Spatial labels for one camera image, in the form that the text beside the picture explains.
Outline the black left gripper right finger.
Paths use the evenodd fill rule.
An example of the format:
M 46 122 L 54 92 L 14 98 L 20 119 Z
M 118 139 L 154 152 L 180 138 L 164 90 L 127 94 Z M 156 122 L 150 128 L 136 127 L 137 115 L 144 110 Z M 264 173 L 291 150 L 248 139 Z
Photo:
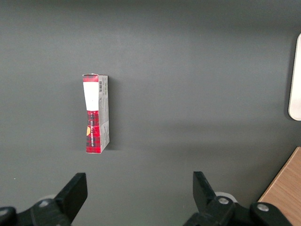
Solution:
M 216 195 L 201 171 L 193 172 L 193 198 L 198 212 L 185 226 L 291 226 L 274 205 L 254 202 L 245 208 L 225 195 Z

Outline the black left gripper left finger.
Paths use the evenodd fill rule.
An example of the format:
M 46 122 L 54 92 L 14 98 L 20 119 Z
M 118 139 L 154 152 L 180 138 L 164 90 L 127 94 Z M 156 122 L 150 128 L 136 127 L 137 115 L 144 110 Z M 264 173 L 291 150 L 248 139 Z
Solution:
M 87 199 L 86 173 L 77 173 L 54 197 L 44 198 L 17 213 L 12 206 L 1 207 L 2 226 L 70 226 Z

